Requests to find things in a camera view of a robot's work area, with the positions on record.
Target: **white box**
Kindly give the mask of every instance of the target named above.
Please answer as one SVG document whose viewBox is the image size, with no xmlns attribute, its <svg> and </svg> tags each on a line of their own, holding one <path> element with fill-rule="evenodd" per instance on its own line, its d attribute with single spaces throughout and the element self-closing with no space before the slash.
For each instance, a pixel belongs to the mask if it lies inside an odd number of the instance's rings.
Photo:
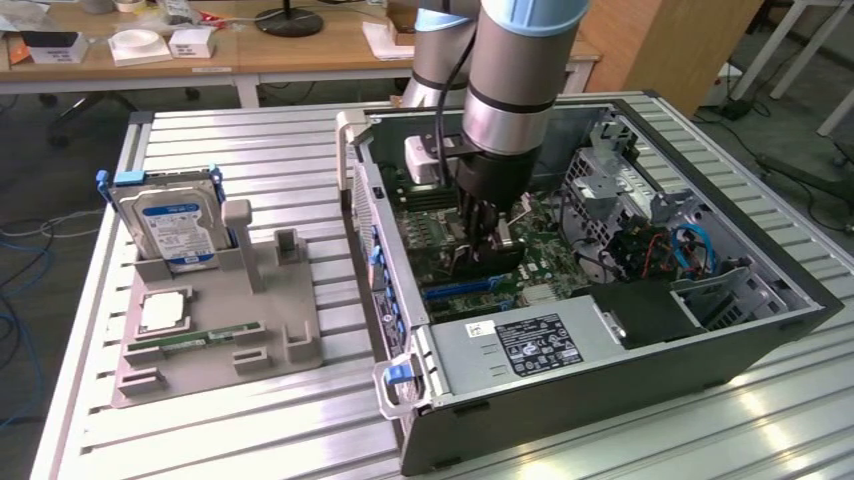
<svg viewBox="0 0 854 480">
<path fill-rule="evenodd" d="M 36 63 L 81 63 L 89 42 L 80 32 L 21 32 Z"/>
<path fill-rule="evenodd" d="M 718 78 L 706 94 L 702 107 L 719 107 L 726 102 L 727 93 L 735 90 L 735 84 L 742 78 L 742 71 L 729 63 L 721 67 Z"/>
<path fill-rule="evenodd" d="M 165 46 L 163 38 L 149 48 L 141 51 L 131 51 L 123 48 L 117 48 L 112 38 L 107 41 L 109 43 L 109 51 L 112 53 L 112 61 L 116 67 L 127 67 L 131 65 L 141 65 L 144 63 L 163 62 L 172 60 L 172 54 L 170 53 L 170 47 Z"/>
<path fill-rule="evenodd" d="M 176 30 L 170 39 L 175 58 L 211 58 L 214 56 L 214 30 L 191 28 Z"/>
</svg>

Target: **table leg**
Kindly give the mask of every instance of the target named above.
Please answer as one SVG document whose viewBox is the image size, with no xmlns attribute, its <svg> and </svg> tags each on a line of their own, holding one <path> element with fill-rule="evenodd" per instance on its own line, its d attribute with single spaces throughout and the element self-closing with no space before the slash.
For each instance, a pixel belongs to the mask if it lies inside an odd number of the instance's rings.
<svg viewBox="0 0 854 480">
<path fill-rule="evenodd" d="M 793 25 L 798 21 L 805 9 L 806 2 L 795 0 L 795 4 L 789 9 L 789 13 L 783 18 L 783 21 L 779 22 L 779 26 L 777 27 L 777 30 L 774 30 L 771 38 L 769 38 L 769 41 L 765 43 L 765 47 L 762 47 L 759 55 L 757 55 L 757 59 L 750 64 L 750 68 L 735 86 L 735 90 L 733 91 L 734 99 L 738 100 L 745 96 L 745 93 L 747 93 L 747 89 L 750 88 L 753 81 L 759 76 L 759 72 L 762 71 L 762 68 L 765 68 L 765 64 L 769 63 L 771 55 L 774 54 L 777 47 L 779 47 L 779 44 L 782 43 L 789 30 L 791 30 Z"/>
<path fill-rule="evenodd" d="M 238 87 L 240 108 L 260 108 L 262 104 L 258 100 L 258 75 L 238 75 L 234 78 L 234 83 L 235 87 Z"/>
<path fill-rule="evenodd" d="M 801 71 L 803 70 L 803 67 L 806 67 L 807 62 L 810 61 L 810 58 L 813 58 L 813 55 L 815 54 L 818 47 L 821 47 L 825 44 L 827 37 L 830 36 L 833 31 L 837 29 L 837 26 L 839 26 L 839 22 L 842 22 L 842 19 L 847 15 L 853 5 L 851 2 L 846 2 L 846 3 L 847 3 L 846 5 L 839 5 L 839 8 L 837 8 L 835 13 L 830 16 L 830 18 L 827 19 L 822 27 L 818 29 L 818 32 L 815 32 L 815 35 L 813 36 L 813 39 L 810 40 L 809 45 L 801 52 L 801 55 L 798 56 L 795 63 L 793 63 L 791 67 L 789 67 L 789 71 L 786 71 L 786 75 L 783 75 L 783 79 L 777 84 L 774 91 L 771 91 L 773 99 L 777 100 L 779 99 L 779 97 L 783 96 L 783 94 L 786 93 L 786 89 L 791 85 L 791 82 L 794 82 L 795 78 L 801 74 Z"/>
<path fill-rule="evenodd" d="M 854 90 L 851 90 L 851 93 L 849 93 L 849 96 L 845 97 L 845 100 L 842 100 L 842 103 L 830 114 L 830 117 L 827 117 L 827 120 L 825 120 L 825 123 L 822 123 L 822 126 L 818 127 L 817 132 L 822 137 L 826 137 L 827 135 L 830 135 L 830 132 L 833 132 L 833 129 L 837 128 L 837 125 L 839 125 L 839 122 L 842 121 L 842 117 L 845 117 L 849 114 L 851 109 L 854 109 Z"/>
<path fill-rule="evenodd" d="M 563 95 L 584 92 L 587 81 L 590 80 L 590 74 L 592 73 L 592 66 L 594 62 L 574 62 L 571 64 L 571 68 L 567 68 L 570 76 L 566 79 Z"/>
</svg>

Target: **floor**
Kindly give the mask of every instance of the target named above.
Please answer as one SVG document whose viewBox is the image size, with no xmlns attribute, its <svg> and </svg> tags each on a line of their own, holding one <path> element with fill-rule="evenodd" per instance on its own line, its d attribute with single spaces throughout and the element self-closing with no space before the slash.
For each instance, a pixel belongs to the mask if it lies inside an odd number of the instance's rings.
<svg viewBox="0 0 854 480">
<path fill-rule="evenodd" d="M 767 33 L 745 38 L 733 58 L 738 65 L 746 66 L 750 63 L 766 39 Z M 794 42 L 783 45 L 766 74 L 797 47 Z M 773 85 L 771 81 L 763 92 L 770 91 Z M 738 122 L 726 124 L 754 151 L 777 156 L 827 177 L 847 175 L 851 173 L 851 165 L 843 169 L 833 167 L 831 160 L 838 152 L 830 140 L 815 135 L 814 130 L 847 94 L 851 85 L 854 72 L 817 57 L 781 101 L 771 101 L 765 94 L 758 96 L 771 110 L 770 118 L 753 113 Z M 318 84 L 311 91 L 308 89 L 310 84 L 304 83 L 286 88 L 270 88 L 263 106 L 294 102 L 374 101 L 383 100 L 395 93 L 392 82 L 380 80 L 327 82 Z M 238 107 L 236 94 L 230 87 L 203 88 L 198 101 L 188 101 L 180 89 L 157 90 L 156 95 L 149 91 L 128 92 L 127 96 L 140 109 L 149 111 Z M 93 178 L 96 171 L 111 169 L 117 160 L 127 113 L 116 105 L 99 105 L 73 123 L 69 130 L 72 143 L 65 149 L 57 150 L 43 141 L 44 127 L 76 98 L 76 95 L 60 95 L 60 104 L 55 108 L 45 108 L 36 96 L 21 96 L 15 107 L 0 114 L 0 145 L 5 153 L 0 160 L 0 225 L 23 219 L 47 219 L 73 211 L 103 208 L 103 200 L 93 188 Z M 11 97 L 0 98 L 0 104 L 8 104 L 11 100 Z M 701 111 L 699 114 L 707 119 L 718 118 L 711 111 Z M 751 155 L 739 146 L 733 134 L 717 124 L 703 125 L 702 128 L 733 156 L 755 168 Z M 846 119 L 834 135 L 841 141 L 854 142 L 854 118 Z M 801 187 L 779 176 L 770 177 L 767 182 L 806 213 L 806 195 Z M 817 200 L 815 215 L 819 219 L 827 223 L 843 224 L 847 209 L 842 202 L 821 194 L 817 194 Z M 843 212 L 843 215 L 837 214 L 834 217 L 834 212 Z M 97 222 L 97 216 L 75 219 L 57 229 L 57 233 L 87 230 L 96 227 Z M 20 228 L 35 228 L 36 225 L 37 223 L 29 223 Z M 833 231 L 827 231 L 827 234 L 847 251 L 854 252 L 854 239 Z M 15 241 L 27 246 L 43 246 L 45 240 L 40 236 L 27 239 L 0 236 L 0 241 Z M 93 235 L 55 240 L 51 247 L 52 268 L 35 288 L 12 299 L 17 314 L 32 330 L 44 368 L 45 392 L 40 402 L 27 413 L 25 421 L 0 429 L 0 477 L 4 479 L 25 478 L 32 466 L 93 242 Z M 15 272 L 31 256 L 31 253 L 0 248 L 0 277 L 5 278 Z M 0 361 L 8 355 L 9 347 L 8 341 L 0 343 Z M 9 366 L 0 371 L 0 423 L 27 404 L 36 387 L 35 378 L 32 363 L 21 350 Z"/>
</svg>

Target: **hard drive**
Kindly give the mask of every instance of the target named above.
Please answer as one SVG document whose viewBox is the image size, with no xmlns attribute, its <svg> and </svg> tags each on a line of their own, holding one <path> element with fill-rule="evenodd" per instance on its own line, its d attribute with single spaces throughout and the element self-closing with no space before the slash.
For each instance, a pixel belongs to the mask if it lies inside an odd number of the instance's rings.
<svg viewBox="0 0 854 480">
<path fill-rule="evenodd" d="M 163 259 L 175 273 L 216 267 L 216 251 L 232 248 L 222 220 L 216 167 L 179 173 L 97 174 L 97 189 L 124 221 L 143 260 Z"/>
</svg>

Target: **green circuit board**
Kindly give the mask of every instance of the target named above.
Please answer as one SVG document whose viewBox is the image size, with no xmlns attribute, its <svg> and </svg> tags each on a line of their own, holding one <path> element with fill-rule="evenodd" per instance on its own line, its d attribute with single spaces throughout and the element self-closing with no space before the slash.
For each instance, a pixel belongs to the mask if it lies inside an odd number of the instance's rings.
<svg viewBox="0 0 854 480">
<path fill-rule="evenodd" d="M 512 211 L 510 228 L 527 244 L 519 268 L 496 279 L 488 292 L 452 295 L 426 302 L 434 322 L 447 322 L 511 310 L 538 303 L 570 298 L 572 292 L 591 284 L 590 277 L 574 259 L 548 205 L 531 196 Z M 447 271 L 447 256 L 463 244 L 466 236 L 455 209 L 399 212 L 410 263 L 422 291 L 454 284 Z"/>
</svg>

